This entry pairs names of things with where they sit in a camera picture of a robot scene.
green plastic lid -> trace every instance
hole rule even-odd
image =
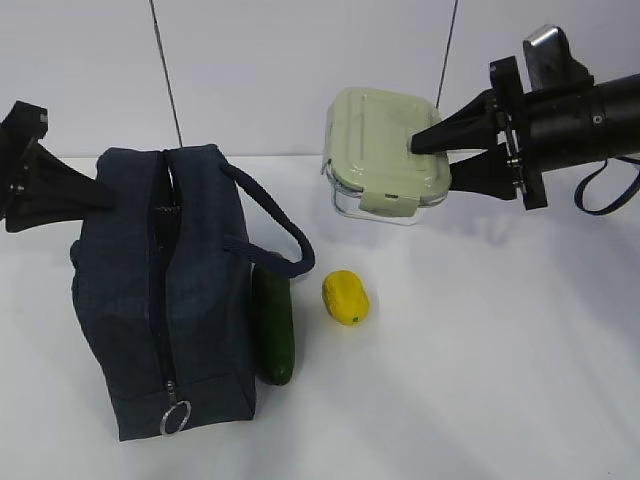
[[[360,210],[411,217],[451,184],[446,153],[414,155],[411,138],[440,121],[427,100],[366,88],[343,90],[329,110],[323,170],[360,193]]]

white table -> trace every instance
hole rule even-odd
[[[2,234],[2,478],[638,478],[640,202],[607,218],[578,212],[577,169],[551,176],[546,210],[452,194],[396,227],[334,213],[318,157],[232,161],[316,249],[316,268],[294,282],[292,383],[260,385],[253,422],[119,443],[71,306],[80,223]],[[252,239],[295,256],[245,205]],[[372,299],[354,328],[322,304],[323,278],[342,268]]]

cable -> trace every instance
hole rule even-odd
[[[156,43],[160,52],[160,60],[162,61],[162,70],[164,71],[164,81],[167,84],[167,93],[169,94],[169,102],[171,103],[171,112],[173,113],[173,124],[178,134],[178,143],[182,147],[182,133],[180,132],[180,123],[178,122],[178,114],[176,113],[176,104],[173,101],[173,90],[171,90],[171,81],[169,80],[169,69],[167,68],[167,60],[164,56],[164,48],[162,48],[162,39],[160,38],[160,28],[158,27],[158,18],[156,17],[156,6],[153,0],[149,0],[151,6],[151,16],[153,17],[153,30],[156,34]]]
[[[447,71],[447,62],[449,61],[449,50],[451,50],[451,39],[453,38],[453,27],[456,24],[456,15],[458,14],[458,1],[453,4],[453,15],[451,15],[451,25],[449,26],[449,38],[447,38],[447,48],[444,51],[444,61],[442,62],[442,73],[440,74],[440,85],[438,86],[438,99],[436,100],[436,108],[440,107],[440,97],[442,96],[442,87],[444,86],[444,74]]]
[[[629,163],[631,165],[640,166],[640,160],[636,160],[630,157],[618,157],[617,160],[620,160],[621,162]],[[620,195],[617,199],[611,202],[608,206],[600,210],[588,210],[587,208],[585,208],[584,191],[587,188],[587,185],[589,185],[589,183],[591,183],[591,181],[594,178],[600,175],[604,171],[604,169],[607,168],[608,165],[609,165],[609,160],[605,160],[602,167],[600,167],[598,170],[596,170],[592,174],[588,175],[584,180],[582,180],[578,184],[578,187],[576,188],[576,192],[573,195],[573,201],[575,202],[576,206],[583,212],[588,213],[589,215],[598,216],[598,217],[609,215],[610,213],[613,213],[619,208],[626,205],[627,202],[629,202],[629,200],[631,200],[636,195],[636,193],[640,191],[640,171],[638,171],[638,175],[636,176],[635,180],[631,183],[631,185],[629,185],[629,187],[622,193],[622,195]]]

fabric strap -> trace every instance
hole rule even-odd
[[[630,163],[632,165],[640,166],[640,160],[635,160],[630,157],[618,157],[617,159],[625,163]],[[640,171],[639,171],[635,180],[631,183],[631,185],[629,185],[629,188],[627,188],[622,193],[622,195],[620,195],[617,199],[611,202],[608,206],[600,210],[588,210],[587,208],[585,208],[584,191],[587,188],[587,185],[589,185],[589,183],[591,183],[591,181],[594,178],[600,175],[604,171],[604,169],[607,168],[608,165],[609,165],[609,160],[605,160],[602,167],[600,167],[598,170],[596,170],[592,174],[588,175],[584,180],[582,180],[578,184],[578,187],[576,188],[576,193],[573,196],[573,200],[576,206],[580,210],[582,210],[585,213],[588,213],[589,215],[603,216],[603,215],[608,215],[610,213],[613,213],[616,210],[618,210],[620,207],[624,206],[629,200],[631,200],[634,197],[636,193],[638,193],[638,191],[640,191]]]
[[[245,172],[229,163],[221,164],[220,169],[296,239],[302,252],[302,258],[298,262],[291,262],[286,258],[268,252],[263,248],[233,235],[225,235],[223,241],[224,249],[244,257],[252,263],[262,265],[283,277],[293,278],[311,270],[316,260],[309,240],[305,237],[304,233],[289,220],[287,215],[266,190]]]

lunch bag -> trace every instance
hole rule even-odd
[[[109,149],[97,170],[115,207],[84,220],[72,294],[120,440],[252,419],[251,264],[298,276],[315,263],[309,241],[215,145]],[[296,239],[301,260],[249,242],[236,185]]]

